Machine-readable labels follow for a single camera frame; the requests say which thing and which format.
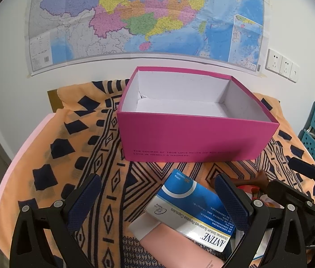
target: blue gripper pad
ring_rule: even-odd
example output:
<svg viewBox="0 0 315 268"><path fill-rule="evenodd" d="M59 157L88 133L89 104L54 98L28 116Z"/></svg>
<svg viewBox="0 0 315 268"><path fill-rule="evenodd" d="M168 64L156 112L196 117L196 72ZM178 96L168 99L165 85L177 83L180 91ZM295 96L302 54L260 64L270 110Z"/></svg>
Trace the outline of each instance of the blue gripper pad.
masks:
<svg viewBox="0 0 315 268"><path fill-rule="evenodd" d="M249 229L249 217L253 213L250 203L245 198L240 198L237 195L237 188L225 174L220 174L216 177L215 191L236 228L247 232Z"/></svg>
<svg viewBox="0 0 315 268"><path fill-rule="evenodd" d="M71 234L81 228L101 189L100 176L95 175L68 212L67 229Z"/></svg>

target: map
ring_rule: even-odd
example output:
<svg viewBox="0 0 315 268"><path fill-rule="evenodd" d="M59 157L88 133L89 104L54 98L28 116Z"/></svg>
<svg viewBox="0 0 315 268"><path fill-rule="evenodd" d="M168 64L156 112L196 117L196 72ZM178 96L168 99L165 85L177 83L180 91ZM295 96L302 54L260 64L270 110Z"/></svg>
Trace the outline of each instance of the map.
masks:
<svg viewBox="0 0 315 268"><path fill-rule="evenodd" d="M32 74L107 58L170 54L257 75L267 43L265 0L31 0Z"/></svg>

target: metal bolt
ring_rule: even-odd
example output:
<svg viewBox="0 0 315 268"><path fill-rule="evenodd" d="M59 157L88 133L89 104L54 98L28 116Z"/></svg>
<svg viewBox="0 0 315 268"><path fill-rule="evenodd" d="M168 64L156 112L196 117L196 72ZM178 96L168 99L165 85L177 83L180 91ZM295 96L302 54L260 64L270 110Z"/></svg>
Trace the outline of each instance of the metal bolt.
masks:
<svg viewBox="0 0 315 268"><path fill-rule="evenodd" d="M61 200L56 200L54 203L53 203L53 206L54 207L61 207L63 205L63 201Z"/></svg>
<svg viewBox="0 0 315 268"><path fill-rule="evenodd" d="M292 204L288 204L288 210L294 211L295 207Z"/></svg>
<svg viewBox="0 0 315 268"><path fill-rule="evenodd" d="M28 211L29 210L29 206L28 205L24 205L23 207L22 207L22 211L23 212L26 212L26 211Z"/></svg>
<svg viewBox="0 0 315 268"><path fill-rule="evenodd" d="M256 206L256 207L261 207L262 205L263 205L263 202L261 201L261 200L255 200L254 201L254 205Z"/></svg>

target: textured gripper pad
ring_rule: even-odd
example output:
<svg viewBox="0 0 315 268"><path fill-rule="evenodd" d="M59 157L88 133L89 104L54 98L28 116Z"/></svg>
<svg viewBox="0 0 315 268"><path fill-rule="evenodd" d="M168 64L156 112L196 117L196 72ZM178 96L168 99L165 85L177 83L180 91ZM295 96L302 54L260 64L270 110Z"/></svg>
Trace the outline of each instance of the textured gripper pad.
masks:
<svg viewBox="0 0 315 268"><path fill-rule="evenodd" d="M247 232L249 229L248 211L221 176L215 179L215 191L236 228Z"/></svg>
<svg viewBox="0 0 315 268"><path fill-rule="evenodd" d="M68 212L67 229L71 234L81 228L101 189L102 181L95 175Z"/></svg>

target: blue and white medicine box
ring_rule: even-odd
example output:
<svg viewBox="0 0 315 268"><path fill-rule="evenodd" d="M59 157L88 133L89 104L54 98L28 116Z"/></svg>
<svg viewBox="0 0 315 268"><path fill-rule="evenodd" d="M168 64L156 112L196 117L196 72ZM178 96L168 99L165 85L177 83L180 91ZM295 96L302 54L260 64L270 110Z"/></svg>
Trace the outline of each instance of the blue and white medicine box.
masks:
<svg viewBox="0 0 315 268"><path fill-rule="evenodd" d="M219 197L175 169L145 210L196 242L222 252L234 225Z"/></svg>

